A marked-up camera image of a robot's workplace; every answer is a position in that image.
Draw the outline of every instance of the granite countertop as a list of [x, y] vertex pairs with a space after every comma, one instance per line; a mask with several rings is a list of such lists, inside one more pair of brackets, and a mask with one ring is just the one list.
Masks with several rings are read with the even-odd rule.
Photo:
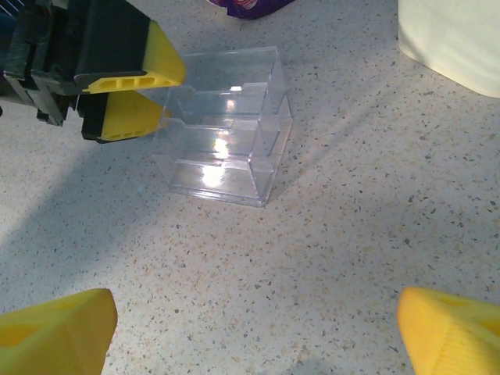
[[2, 105], [0, 313], [110, 288], [105, 375], [405, 375], [405, 286], [500, 303], [500, 101], [405, 57], [395, 0], [252, 22], [131, 2], [182, 53], [279, 47], [295, 125], [271, 201], [169, 194], [148, 140]]

